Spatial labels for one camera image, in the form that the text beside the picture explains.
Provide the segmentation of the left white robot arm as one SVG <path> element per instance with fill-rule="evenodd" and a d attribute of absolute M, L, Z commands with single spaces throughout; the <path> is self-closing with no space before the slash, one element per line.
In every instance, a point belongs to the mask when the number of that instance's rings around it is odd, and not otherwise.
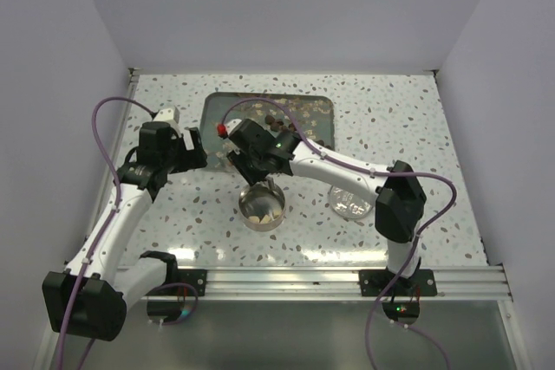
<path fill-rule="evenodd" d="M 170 253 L 148 250 L 130 269 L 120 272 L 118 266 L 169 175 L 206 165 L 198 128 L 180 131 L 167 121 L 142 125 L 139 143 L 117 170 L 108 204 L 88 239 L 62 272 L 50 271 L 42 282 L 54 332 L 111 341 L 143 296 L 154 290 L 167 295 L 179 287 L 177 259 Z"/>

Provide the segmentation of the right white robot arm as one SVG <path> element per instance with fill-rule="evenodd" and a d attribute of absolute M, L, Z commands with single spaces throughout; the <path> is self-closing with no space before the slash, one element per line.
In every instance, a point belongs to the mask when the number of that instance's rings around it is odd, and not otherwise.
<path fill-rule="evenodd" d="M 250 119 L 220 124 L 217 132 L 235 145 L 227 158 L 250 186 L 266 181 L 271 174 L 284 174 L 323 182 L 373 205 L 375 229 L 387 240 L 389 289 L 402 295 L 417 284 L 415 272 L 421 257 L 414 247 L 415 234 L 426 196 L 410 165 L 362 162 L 298 132 L 274 136 Z"/>

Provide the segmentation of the white square chocolate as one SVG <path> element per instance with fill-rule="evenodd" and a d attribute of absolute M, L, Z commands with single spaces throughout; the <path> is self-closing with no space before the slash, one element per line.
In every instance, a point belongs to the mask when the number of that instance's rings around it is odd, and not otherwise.
<path fill-rule="evenodd" d="M 266 214 L 260 219 L 261 224 L 268 224 L 272 220 L 272 216 Z"/>

